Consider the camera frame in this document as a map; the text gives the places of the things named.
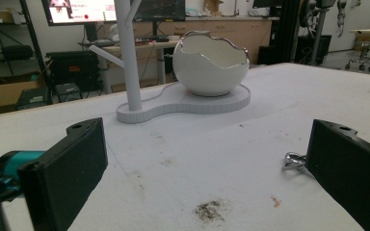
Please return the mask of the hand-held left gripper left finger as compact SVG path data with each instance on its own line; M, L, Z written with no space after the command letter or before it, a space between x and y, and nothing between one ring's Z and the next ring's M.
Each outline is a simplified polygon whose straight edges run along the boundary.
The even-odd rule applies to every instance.
M35 231L67 231L108 166L103 120L89 119L17 169Z

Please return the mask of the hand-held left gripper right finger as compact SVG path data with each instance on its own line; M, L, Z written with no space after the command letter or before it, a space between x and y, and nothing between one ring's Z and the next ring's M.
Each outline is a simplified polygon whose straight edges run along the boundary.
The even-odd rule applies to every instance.
M344 125L313 121L305 167L322 188L370 231L370 143Z

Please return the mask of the brown cardboard box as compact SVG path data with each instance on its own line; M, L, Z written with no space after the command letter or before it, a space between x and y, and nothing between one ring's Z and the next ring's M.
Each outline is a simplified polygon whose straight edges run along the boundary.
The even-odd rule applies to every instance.
M0 107L14 105L24 90L43 87L40 80L0 85Z

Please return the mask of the black equipment case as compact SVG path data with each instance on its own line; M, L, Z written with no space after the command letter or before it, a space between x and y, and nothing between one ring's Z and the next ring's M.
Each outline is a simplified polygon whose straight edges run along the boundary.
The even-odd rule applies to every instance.
M99 61L92 51L66 51L47 53L49 86L74 83L82 92L99 89Z

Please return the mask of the white tree-shaped jewelry stand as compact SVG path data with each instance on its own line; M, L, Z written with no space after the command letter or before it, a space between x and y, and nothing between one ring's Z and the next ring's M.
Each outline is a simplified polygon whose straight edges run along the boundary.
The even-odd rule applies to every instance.
M143 100L133 33L133 19L141 1L114 0L119 29L120 58L94 45L90 47L90 50L98 56L123 68L127 102L117 107L118 121L135 124L172 113L223 114L241 110L249 105L251 92L242 84L225 95L201 96L187 90L179 81L164 86L157 95Z

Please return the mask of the black metal shelf rack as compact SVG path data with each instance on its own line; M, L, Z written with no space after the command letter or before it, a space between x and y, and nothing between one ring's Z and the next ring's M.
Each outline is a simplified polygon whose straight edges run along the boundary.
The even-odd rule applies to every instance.
M26 0L0 0L0 85L47 82L45 64Z

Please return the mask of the grey metal stand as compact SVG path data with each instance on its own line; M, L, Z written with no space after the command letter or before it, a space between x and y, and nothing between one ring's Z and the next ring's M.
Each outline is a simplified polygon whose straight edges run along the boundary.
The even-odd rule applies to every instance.
M316 35L315 35L314 42L313 42L311 58L309 62L309 64L312 66L317 65L316 58L317 58L317 53L318 53L318 49L320 45L322 32L323 32L325 18L326 18L327 11L331 7L330 0L315 0L315 1L316 1L316 7L320 9L320 15L319 15L319 21L317 24Z

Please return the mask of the white felt table cover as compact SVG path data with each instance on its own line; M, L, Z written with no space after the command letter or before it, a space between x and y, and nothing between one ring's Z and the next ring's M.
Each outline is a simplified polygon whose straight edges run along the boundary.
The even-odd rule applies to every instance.
M362 231L283 158L306 152L317 118L370 142L370 74L276 64L252 69L245 85L250 104L228 114L124 124L123 93L2 114L0 156L103 120L109 165L70 231Z

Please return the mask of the wooden desk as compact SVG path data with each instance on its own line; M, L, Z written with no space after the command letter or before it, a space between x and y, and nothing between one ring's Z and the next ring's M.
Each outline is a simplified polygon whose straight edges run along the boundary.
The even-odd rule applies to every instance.
M164 50L175 46L175 40L135 46L141 88L166 83L165 60L167 57L164 55ZM98 57L98 59L104 91L106 93L125 91L123 68L105 58Z

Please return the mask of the lit computer monitor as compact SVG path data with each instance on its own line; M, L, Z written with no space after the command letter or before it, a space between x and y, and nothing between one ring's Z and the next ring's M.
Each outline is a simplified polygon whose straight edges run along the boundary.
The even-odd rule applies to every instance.
M41 0L51 26L115 22L114 0Z

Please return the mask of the white eggshell-shaped bowl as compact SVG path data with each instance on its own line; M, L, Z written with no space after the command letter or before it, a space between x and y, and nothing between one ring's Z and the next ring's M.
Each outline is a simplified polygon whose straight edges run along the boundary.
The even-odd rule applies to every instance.
M190 31L172 54L177 80L201 96L225 95L241 84L250 68L249 52L227 38L212 37L209 31Z

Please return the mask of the beige wooden cabinet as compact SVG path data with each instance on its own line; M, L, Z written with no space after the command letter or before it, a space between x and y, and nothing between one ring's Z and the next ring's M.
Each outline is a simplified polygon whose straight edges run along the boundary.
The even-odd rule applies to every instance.
M157 34L183 35L188 31L209 31L212 37L225 38L245 47L252 64L258 61L260 46L270 42L272 20L263 17L187 17L185 21L160 22Z

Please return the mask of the dark computer monitor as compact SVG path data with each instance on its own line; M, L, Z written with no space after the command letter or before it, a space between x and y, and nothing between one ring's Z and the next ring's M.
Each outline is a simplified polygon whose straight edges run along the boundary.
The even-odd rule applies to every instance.
M184 21L185 0L142 0L134 20L140 21Z

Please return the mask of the black metal post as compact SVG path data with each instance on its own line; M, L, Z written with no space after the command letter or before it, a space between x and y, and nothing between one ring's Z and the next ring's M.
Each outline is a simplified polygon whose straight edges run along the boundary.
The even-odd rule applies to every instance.
M272 52L273 64L289 63L291 60L300 3L301 0L281 0L277 42Z

